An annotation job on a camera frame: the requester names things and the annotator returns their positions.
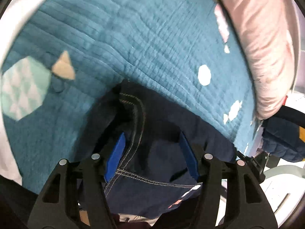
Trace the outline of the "dark denim jacket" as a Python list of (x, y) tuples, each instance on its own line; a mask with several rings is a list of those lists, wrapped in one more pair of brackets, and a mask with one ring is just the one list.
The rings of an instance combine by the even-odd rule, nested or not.
[(110, 211), (149, 219), (177, 207), (196, 181), (191, 177), (180, 135), (201, 154), (233, 162), (236, 148), (199, 116), (154, 90), (122, 81), (98, 99), (79, 138), (75, 158), (100, 152), (121, 135), (126, 143), (104, 192)]

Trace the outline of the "navy and yellow puffer jacket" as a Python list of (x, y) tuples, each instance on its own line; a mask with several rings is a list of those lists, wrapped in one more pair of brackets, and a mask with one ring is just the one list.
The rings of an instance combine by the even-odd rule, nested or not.
[(304, 128), (282, 118), (263, 122), (262, 149), (288, 162), (304, 160)]

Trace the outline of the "teal quilted bedspread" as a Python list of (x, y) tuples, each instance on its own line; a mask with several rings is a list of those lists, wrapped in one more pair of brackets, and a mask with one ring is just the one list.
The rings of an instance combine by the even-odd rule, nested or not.
[(46, 0), (1, 66), (32, 57), (52, 72), (42, 105), (4, 115), (22, 186), (40, 192), (61, 157), (75, 157), (94, 103), (123, 79), (157, 91), (210, 123), (238, 150), (258, 123), (247, 62), (232, 27), (224, 41), (216, 0)]

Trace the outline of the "pink quilted duvet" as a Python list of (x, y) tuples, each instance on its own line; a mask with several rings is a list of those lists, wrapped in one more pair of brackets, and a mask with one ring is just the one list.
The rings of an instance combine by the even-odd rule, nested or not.
[(281, 108), (295, 84), (299, 29), (292, 0), (220, 0), (247, 58), (256, 93), (256, 116)]

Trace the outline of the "white pillow with smiley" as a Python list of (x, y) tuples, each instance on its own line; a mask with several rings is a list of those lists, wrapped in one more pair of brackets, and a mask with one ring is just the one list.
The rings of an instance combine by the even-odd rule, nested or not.
[[(46, 0), (11, 0), (1, 17), (1, 63), (20, 30)], [(15, 121), (39, 108), (46, 96), (52, 72), (32, 57), (24, 57), (7, 71), (1, 70), (1, 116)], [(1, 121), (1, 175), (22, 184), (4, 122)]]

